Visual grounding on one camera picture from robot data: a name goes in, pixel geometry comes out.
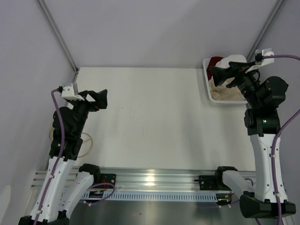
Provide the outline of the white bucket hat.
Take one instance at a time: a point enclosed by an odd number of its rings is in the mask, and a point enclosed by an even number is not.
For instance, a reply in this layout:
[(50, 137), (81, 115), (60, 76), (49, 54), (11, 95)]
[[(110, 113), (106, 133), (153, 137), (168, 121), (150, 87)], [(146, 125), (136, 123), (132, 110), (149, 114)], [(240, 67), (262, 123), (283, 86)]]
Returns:
[(228, 75), (230, 76), (230, 73), (232, 72), (232, 69), (229, 69), (229, 62), (247, 62), (246, 58), (243, 55), (240, 54), (234, 54), (234, 55), (229, 55), (225, 58), (223, 58), (221, 61), (219, 61), (216, 64), (216, 67), (218, 68), (223, 68), (225, 71), (219, 72), (219, 80), (227, 80)]

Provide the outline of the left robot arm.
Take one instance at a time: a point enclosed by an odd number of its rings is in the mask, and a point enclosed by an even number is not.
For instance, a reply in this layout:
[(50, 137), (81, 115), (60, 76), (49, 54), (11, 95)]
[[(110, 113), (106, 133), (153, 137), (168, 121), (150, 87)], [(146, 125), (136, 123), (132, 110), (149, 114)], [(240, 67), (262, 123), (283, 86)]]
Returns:
[(53, 140), (48, 169), (37, 201), (30, 214), (20, 218), (21, 225), (67, 225), (83, 194), (101, 183), (99, 166), (83, 164), (72, 185), (65, 190), (83, 143), (82, 132), (90, 112), (107, 108), (106, 89), (85, 90), (77, 96), (66, 97), (73, 107), (58, 107), (53, 114)]

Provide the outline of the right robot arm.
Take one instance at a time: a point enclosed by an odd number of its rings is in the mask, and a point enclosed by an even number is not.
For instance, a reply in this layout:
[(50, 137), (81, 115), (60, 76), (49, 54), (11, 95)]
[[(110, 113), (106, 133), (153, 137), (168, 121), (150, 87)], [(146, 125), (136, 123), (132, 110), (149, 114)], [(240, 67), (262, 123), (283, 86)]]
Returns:
[(280, 125), (277, 108), (285, 101), (288, 84), (278, 76), (263, 83), (254, 75), (259, 73), (251, 63), (229, 62), (228, 68), (210, 67), (215, 86), (227, 79), (227, 88), (237, 87), (249, 108), (244, 123), (255, 157), (255, 185), (251, 186), (234, 167), (219, 167), (214, 185), (230, 188), (239, 198), (240, 211), (245, 218), (276, 218), (294, 215), (296, 205), (288, 201), (280, 169)]

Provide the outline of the red bucket hat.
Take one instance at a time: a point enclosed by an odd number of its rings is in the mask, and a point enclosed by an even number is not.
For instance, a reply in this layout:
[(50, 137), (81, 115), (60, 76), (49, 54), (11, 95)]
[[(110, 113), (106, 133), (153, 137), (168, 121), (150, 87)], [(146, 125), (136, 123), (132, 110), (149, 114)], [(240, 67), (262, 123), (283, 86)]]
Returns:
[(214, 56), (211, 57), (209, 64), (207, 66), (206, 72), (207, 72), (207, 78), (208, 80), (210, 80), (212, 78), (212, 73), (210, 71), (210, 67), (214, 67), (216, 66), (216, 64), (221, 61), (223, 59), (223, 57), (219, 57), (219, 56)]

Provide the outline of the beige bucket hat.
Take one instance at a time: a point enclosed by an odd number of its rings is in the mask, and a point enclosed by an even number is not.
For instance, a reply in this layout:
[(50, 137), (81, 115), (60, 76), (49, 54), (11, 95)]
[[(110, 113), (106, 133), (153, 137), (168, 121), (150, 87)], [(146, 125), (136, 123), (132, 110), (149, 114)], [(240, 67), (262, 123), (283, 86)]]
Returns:
[(214, 100), (219, 101), (244, 101), (244, 97), (237, 87), (227, 88), (233, 78), (227, 79), (222, 85), (215, 86), (213, 78), (209, 80), (210, 94)]

